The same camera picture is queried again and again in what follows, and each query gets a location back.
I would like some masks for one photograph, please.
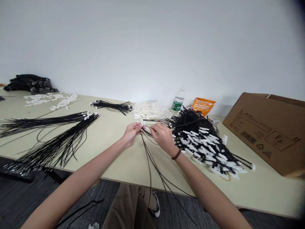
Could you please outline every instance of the finger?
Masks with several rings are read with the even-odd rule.
[[[152,126],[150,126],[150,128],[152,128],[152,129],[154,129],[155,131],[157,131],[158,133],[161,133],[163,130],[159,127],[159,126],[157,126],[157,125],[152,125]]]
[[[135,129],[138,125],[141,125],[140,122],[134,122],[132,124],[129,124],[128,126],[130,126],[132,129]]]
[[[156,134],[156,131],[155,131],[152,127],[150,127],[150,131],[151,131],[151,133],[152,133],[152,136],[153,136],[154,140],[157,141],[158,136],[157,136],[157,134]]]
[[[142,129],[142,125],[141,125],[141,123],[140,123],[140,125],[138,125],[138,126],[135,127],[134,131],[135,131],[135,132],[139,132],[141,129]]]
[[[158,126],[158,127],[160,127],[162,130],[168,129],[166,125],[164,125],[164,124],[162,124],[162,123],[159,123],[159,122],[156,122],[155,125]]]

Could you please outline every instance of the forearm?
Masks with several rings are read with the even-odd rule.
[[[226,195],[184,154],[175,160],[195,190],[199,201],[220,228],[251,228]]]
[[[22,229],[54,228],[63,215],[105,172],[124,147],[125,143],[122,140],[117,141],[73,173],[31,214]]]

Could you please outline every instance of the pants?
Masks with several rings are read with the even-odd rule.
[[[156,209],[157,201],[152,193],[149,201],[149,194],[149,188],[121,184],[102,229],[155,229],[147,205],[149,202],[149,209]]]

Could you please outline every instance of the orange bag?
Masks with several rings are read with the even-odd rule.
[[[189,107],[192,107],[194,110],[201,111],[202,115],[206,116],[214,106],[214,103],[216,103],[216,101],[196,97],[196,99],[191,102]]]

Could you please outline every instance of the shoe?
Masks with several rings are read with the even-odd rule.
[[[159,204],[159,199],[157,197],[157,192],[154,191],[152,192],[153,196],[156,198],[156,201],[157,201],[157,207],[156,207],[156,210],[151,210],[152,214],[155,216],[155,217],[159,217],[160,216],[160,204]]]

